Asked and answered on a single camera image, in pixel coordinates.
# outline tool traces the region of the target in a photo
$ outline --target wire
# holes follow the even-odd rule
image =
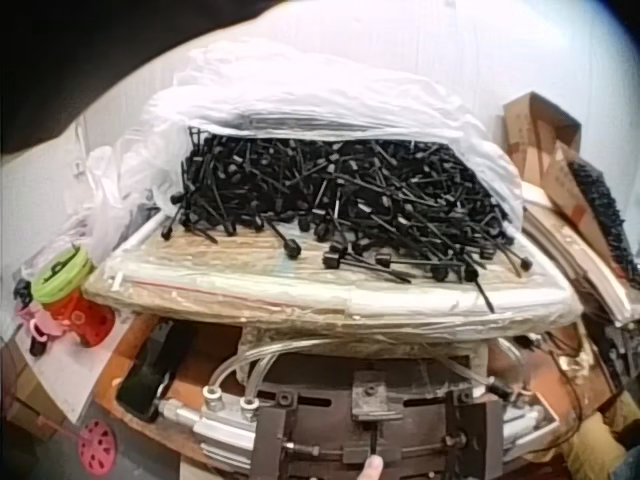
[[[577,358],[580,356],[583,345],[582,345],[582,339],[579,336],[578,336],[577,346],[571,345],[569,342],[558,337],[553,332],[547,332],[547,336],[549,337],[549,340],[551,341],[551,343],[553,343],[553,346],[556,347],[558,350],[560,350],[559,353],[561,355],[567,355],[573,358]]]
[[[562,445],[567,443],[569,440],[571,440],[574,437],[574,435],[580,431],[580,427],[582,426],[582,422],[584,421],[584,409],[582,408],[582,402],[580,401],[580,394],[578,393],[578,390],[576,389],[576,386],[573,383],[573,380],[571,379],[571,377],[569,377],[567,372],[565,372],[562,369],[562,366],[560,365],[560,361],[558,360],[558,355],[556,354],[556,352],[552,352],[550,350],[546,350],[543,348],[540,348],[540,350],[551,357],[551,359],[553,360],[553,363],[558,369],[558,372],[560,372],[560,375],[562,376],[562,378],[569,385],[569,388],[571,389],[571,393],[573,395],[573,399],[575,400],[575,405],[572,405],[572,408],[573,408],[573,413],[577,418],[577,422],[575,423],[574,427],[570,430],[570,432],[567,435],[565,435],[564,438],[562,438],[562,440],[559,440],[556,443],[544,448],[531,450],[527,453],[548,452],[549,450],[553,450],[555,448],[561,447]]]

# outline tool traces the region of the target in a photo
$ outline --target finger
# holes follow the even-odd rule
[[[382,457],[371,455],[364,464],[364,469],[358,477],[358,480],[378,480],[382,474],[383,467],[384,462],[382,461]]]

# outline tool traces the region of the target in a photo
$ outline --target plastic bag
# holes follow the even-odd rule
[[[139,127],[110,152],[122,165],[121,193],[146,188],[165,213],[175,211],[169,196],[181,190],[187,126],[244,137],[445,143],[521,229],[517,170],[457,97],[423,77],[263,40],[196,49],[174,86],[147,103]]]

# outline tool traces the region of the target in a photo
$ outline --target cardboard box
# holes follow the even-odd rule
[[[49,420],[62,424],[66,419],[64,413],[38,381],[38,377],[27,364],[18,346],[15,345],[15,340],[9,342],[6,348],[11,353],[11,362],[16,366],[15,380],[13,380],[15,382],[13,389],[16,397],[38,410]],[[12,403],[11,408],[5,412],[7,420],[43,440],[49,439],[55,433],[52,427],[40,424],[38,417],[33,412],[16,401]]]
[[[507,152],[526,182],[542,186],[557,141],[580,151],[580,122],[535,92],[507,103],[504,118]]]
[[[579,155],[559,141],[553,160],[542,179],[542,187],[551,201],[569,218],[582,235],[582,238],[593,248],[619,278],[626,278],[618,266],[607,244],[606,237],[600,230],[598,220],[587,200],[576,184],[568,164],[585,161]]]

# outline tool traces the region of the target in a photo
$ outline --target wooden table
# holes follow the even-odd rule
[[[145,423],[127,414],[116,402],[118,385],[126,376],[138,350],[153,330],[158,319],[151,316],[138,316],[127,335],[113,352],[96,388],[95,401],[111,414],[122,419],[131,428],[166,445],[192,460],[210,463],[200,450],[195,436],[184,426],[177,425],[164,418],[153,423]],[[185,405],[200,409],[203,403],[202,387],[206,385],[215,368],[236,351],[241,329],[215,324],[199,324],[199,334],[194,348],[180,367],[167,398],[175,398]],[[577,334],[574,327],[566,327],[556,332],[565,342],[575,345]],[[532,389],[545,397],[548,404],[561,421],[571,418],[573,412],[571,392],[556,368],[553,360],[543,352],[525,352],[525,358],[532,373]],[[490,373],[501,378],[513,378],[517,368],[497,350],[490,350]],[[242,394],[243,388],[233,375],[229,375],[222,385],[229,393]],[[593,413],[613,393],[607,376],[600,363],[591,368],[589,376],[578,386],[585,415]]]

